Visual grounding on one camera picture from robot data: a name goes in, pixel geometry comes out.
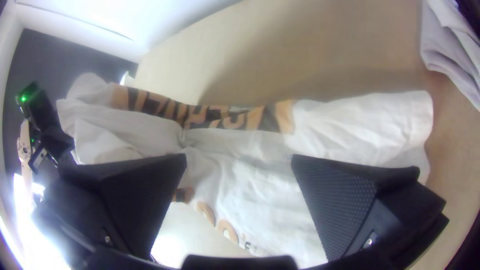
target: white cloth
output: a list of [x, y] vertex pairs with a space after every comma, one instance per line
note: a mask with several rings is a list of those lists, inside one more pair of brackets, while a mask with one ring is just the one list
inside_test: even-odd
[[455, 1], [424, 1], [420, 39], [426, 67], [446, 74], [480, 110], [480, 41]]
[[182, 129], [171, 120], [122, 111], [103, 104], [103, 90], [75, 83], [57, 101], [63, 130], [75, 140], [81, 164], [185, 153], [180, 187], [190, 186], [190, 203], [207, 203], [216, 220], [235, 229], [239, 246], [256, 256], [291, 255], [300, 268], [327, 262], [288, 154], [382, 167], [419, 166], [429, 173], [423, 148], [433, 124], [424, 91], [369, 94], [328, 103], [299, 100], [293, 106], [294, 132], [219, 128]]

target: white wall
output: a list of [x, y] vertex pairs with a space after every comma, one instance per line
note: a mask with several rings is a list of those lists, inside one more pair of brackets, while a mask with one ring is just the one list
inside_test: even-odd
[[161, 264], [178, 269], [190, 254], [207, 257], [253, 257], [219, 233], [200, 212], [181, 202], [170, 204], [151, 254]]
[[17, 0], [17, 8], [26, 28], [138, 63], [154, 45], [238, 1]]
[[[2, 119], [0, 120], [0, 127], [3, 121], [5, 87], [9, 76], [10, 63], [23, 29], [22, 23], [16, 17], [15, 4], [12, 0], [9, 0], [0, 15], [0, 115], [2, 116], [0, 118]], [[11, 187], [8, 185], [8, 182], [5, 174], [3, 133], [0, 132], [0, 216], [6, 228], [11, 230], [13, 228], [12, 223], [6, 212], [6, 207], [9, 205], [8, 202], [11, 202], [12, 198]], [[12, 261], [13, 258], [5, 248], [4, 245], [0, 246], [0, 259], [7, 269], [15, 269], [16, 264]]]

